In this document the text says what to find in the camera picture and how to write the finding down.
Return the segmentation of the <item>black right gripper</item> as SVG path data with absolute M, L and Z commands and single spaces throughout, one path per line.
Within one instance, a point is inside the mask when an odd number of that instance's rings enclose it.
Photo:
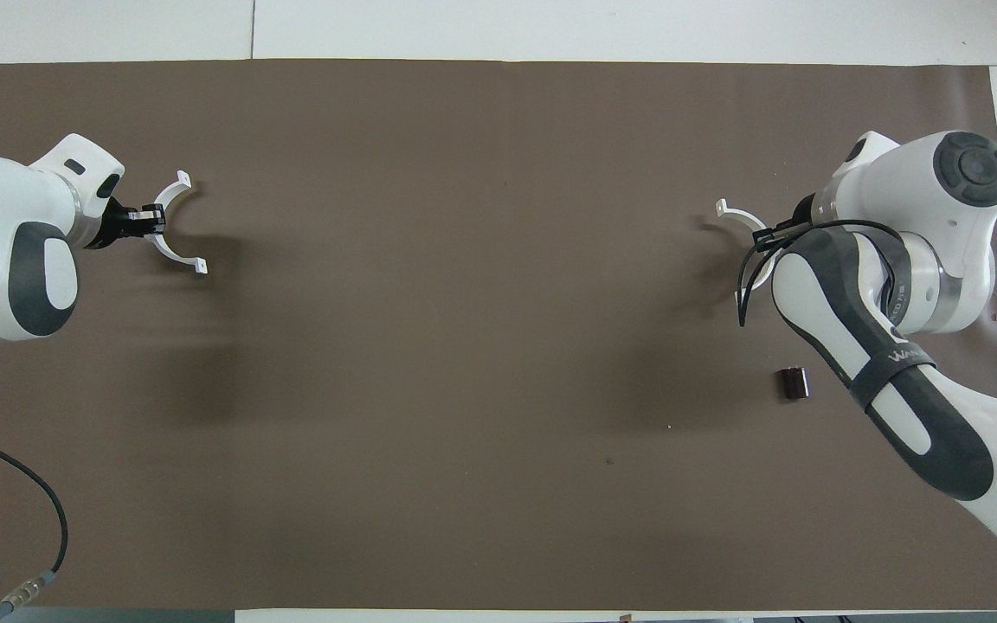
M 815 195 L 807 195 L 796 204 L 790 220 L 793 228 L 813 228 L 814 227 L 814 200 Z M 760 228 L 752 230 L 751 238 L 753 244 L 750 251 L 753 253 L 767 253 L 786 248 L 787 238 L 790 233 L 790 225 L 780 224 L 775 228 Z

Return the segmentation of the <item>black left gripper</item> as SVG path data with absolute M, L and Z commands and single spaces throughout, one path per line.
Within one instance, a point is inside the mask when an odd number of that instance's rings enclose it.
M 161 236 L 165 232 L 166 220 L 163 205 L 144 205 L 142 218 L 149 221 L 139 221 L 137 209 L 130 209 L 110 198 L 106 209 L 100 217 L 98 232 L 86 244 L 87 251 L 99 251 L 122 240 L 122 238 L 143 238 Z

